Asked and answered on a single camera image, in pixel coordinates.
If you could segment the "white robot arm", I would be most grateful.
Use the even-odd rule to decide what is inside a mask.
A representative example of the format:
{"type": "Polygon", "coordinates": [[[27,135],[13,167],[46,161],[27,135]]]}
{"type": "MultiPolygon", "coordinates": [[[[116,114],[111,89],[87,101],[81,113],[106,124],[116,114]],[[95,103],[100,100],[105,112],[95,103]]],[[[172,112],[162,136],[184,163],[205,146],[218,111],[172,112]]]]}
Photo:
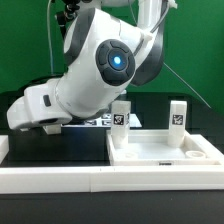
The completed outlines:
{"type": "Polygon", "coordinates": [[[175,0],[78,0],[64,39],[67,72],[28,87],[7,111],[12,129],[97,118],[132,84],[160,72],[163,30],[175,0]]]}

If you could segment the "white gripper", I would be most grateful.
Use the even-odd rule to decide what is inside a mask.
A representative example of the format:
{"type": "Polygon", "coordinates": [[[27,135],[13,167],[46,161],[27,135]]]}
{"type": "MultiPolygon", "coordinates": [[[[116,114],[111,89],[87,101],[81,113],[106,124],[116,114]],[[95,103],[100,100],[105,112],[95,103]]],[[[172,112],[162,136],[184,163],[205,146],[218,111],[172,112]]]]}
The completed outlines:
{"type": "Polygon", "coordinates": [[[55,97],[57,79],[28,87],[7,111],[8,125],[12,130],[45,125],[66,124],[72,116],[64,111],[55,97]]]}

